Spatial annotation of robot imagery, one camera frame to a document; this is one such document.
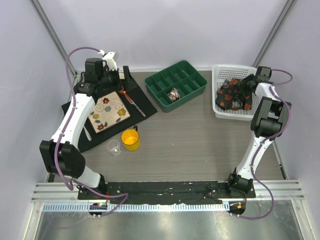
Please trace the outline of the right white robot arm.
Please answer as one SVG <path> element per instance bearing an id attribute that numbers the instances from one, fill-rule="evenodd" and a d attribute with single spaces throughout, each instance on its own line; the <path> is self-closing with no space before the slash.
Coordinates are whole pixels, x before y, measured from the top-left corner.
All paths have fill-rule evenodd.
<path id="1" fill-rule="evenodd" d="M 277 94 L 275 87 L 282 83 L 270 81 L 273 70 L 258 66 L 254 75 L 249 75 L 240 84 L 240 90 L 249 90 L 259 98 L 259 105 L 250 124 L 252 138 L 239 165 L 228 177 L 226 193 L 233 198 L 248 194 L 257 180 L 256 169 L 266 149 L 288 127 L 292 103 Z"/>

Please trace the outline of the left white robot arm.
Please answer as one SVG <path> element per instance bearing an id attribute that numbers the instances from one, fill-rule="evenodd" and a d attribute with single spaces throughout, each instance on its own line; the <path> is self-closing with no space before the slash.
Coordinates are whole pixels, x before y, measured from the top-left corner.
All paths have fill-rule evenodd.
<path id="1" fill-rule="evenodd" d="M 119 72 L 112 52 L 102 58 L 88 58 L 84 66 L 84 80 L 71 87 L 70 105 L 58 130 L 50 140 L 40 143 L 39 150 L 48 173 L 59 175 L 70 190 L 76 183 L 100 200 L 107 193 L 105 178 L 86 165 L 78 147 L 79 139 L 98 99 L 103 93 L 123 90 L 131 73 L 127 65 Z"/>

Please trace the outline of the black orange floral tie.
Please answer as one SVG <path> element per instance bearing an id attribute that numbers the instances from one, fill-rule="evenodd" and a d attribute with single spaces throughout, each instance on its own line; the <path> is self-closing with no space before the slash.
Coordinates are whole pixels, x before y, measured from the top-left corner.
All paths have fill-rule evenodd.
<path id="1" fill-rule="evenodd" d="M 216 91 L 215 104 L 224 111 L 252 109 L 252 92 L 241 86 L 242 79 L 233 78 L 225 80 L 222 86 Z"/>

